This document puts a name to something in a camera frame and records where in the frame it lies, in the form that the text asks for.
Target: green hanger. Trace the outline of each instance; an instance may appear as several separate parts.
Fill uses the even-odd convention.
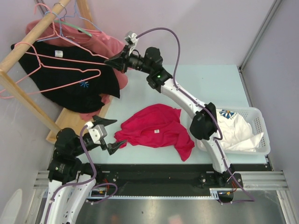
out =
[[[58,23],[67,25],[67,26],[69,26],[69,27],[73,27],[73,28],[75,28],[75,29],[81,31],[82,33],[85,33],[85,34],[89,35],[90,37],[92,36],[92,34],[89,33],[89,32],[87,32],[86,30],[84,30],[84,29],[82,29],[82,28],[80,28],[80,27],[78,27],[78,26],[76,26],[76,25],[70,24],[70,23],[68,23],[68,22],[59,21],[59,20],[54,20],[54,22],[58,22]]]

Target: white cloth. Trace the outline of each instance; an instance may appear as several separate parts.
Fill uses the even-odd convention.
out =
[[[251,125],[236,112],[217,109],[216,113],[217,122],[223,134],[223,140],[220,141],[223,150],[256,152],[263,132],[254,135]],[[201,141],[198,141],[198,147],[206,151]]]

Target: black t-shirt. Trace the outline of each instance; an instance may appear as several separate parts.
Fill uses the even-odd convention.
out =
[[[56,54],[63,55],[64,59],[72,59],[86,62],[103,63],[104,58],[92,56],[89,52],[74,47],[58,47],[44,42],[35,42],[34,47],[40,55],[55,57]],[[99,94],[104,93],[115,97],[120,97],[120,88],[112,68],[106,65],[91,63],[69,62],[46,58],[40,56],[41,62],[46,66],[76,68],[81,70],[99,69],[99,77],[89,79],[71,86],[42,94],[60,106],[79,113],[90,113],[100,109],[104,104],[101,102]],[[38,60],[35,55],[24,54],[19,60],[22,68],[27,74],[38,68]],[[77,70],[60,70],[42,67],[37,72],[29,76],[37,85],[39,90],[55,88],[61,85],[73,83],[97,75],[97,71],[80,72]]]

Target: wooden post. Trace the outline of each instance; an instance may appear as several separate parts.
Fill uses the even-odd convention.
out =
[[[70,1],[71,0],[60,0],[60,3],[66,6]],[[56,4],[52,12],[59,14],[63,9],[60,4]],[[50,13],[45,15],[21,41],[33,44],[52,23],[55,17],[54,14]],[[3,59],[0,63],[0,84],[25,105],[50,130],[57,133],[60,130],[59,126],[7,75],[8,71],[29,48],[30,46],[27,44],[19,44]]]
[[[90,13],[87,0],[77,0],[77,4],[81,17],[88,19],[93,23],[92,14]],[[95,30],[95,27],[89,21],[84,20],[85,28]]]

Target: reflective metal surface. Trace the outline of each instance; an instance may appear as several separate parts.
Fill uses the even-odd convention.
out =
[[[85,203],[77,224],[285,224],[276,191],[251,191],[255,203],[211,200],[111,199]],[[235,200],[242,199],[235,192]]]

